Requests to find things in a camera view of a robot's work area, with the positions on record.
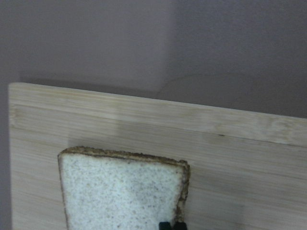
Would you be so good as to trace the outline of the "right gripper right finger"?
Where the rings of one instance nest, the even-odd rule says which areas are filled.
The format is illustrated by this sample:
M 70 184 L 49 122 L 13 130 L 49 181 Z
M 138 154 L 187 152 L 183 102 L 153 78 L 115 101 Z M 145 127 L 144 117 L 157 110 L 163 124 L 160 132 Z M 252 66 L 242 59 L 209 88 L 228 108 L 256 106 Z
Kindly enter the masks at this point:
M 187 224 L 185 222 L 176 222 L 173 225 L 173 230 L 187 230 Z

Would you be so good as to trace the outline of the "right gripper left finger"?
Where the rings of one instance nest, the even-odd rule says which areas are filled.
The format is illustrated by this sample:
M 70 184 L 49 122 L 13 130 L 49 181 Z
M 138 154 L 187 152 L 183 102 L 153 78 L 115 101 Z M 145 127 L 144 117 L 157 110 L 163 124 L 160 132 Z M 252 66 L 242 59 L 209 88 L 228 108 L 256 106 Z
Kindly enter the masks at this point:
M 160 222 L 158 227 L 159 230 L 172 230 L 171 224 L 169 222 Z

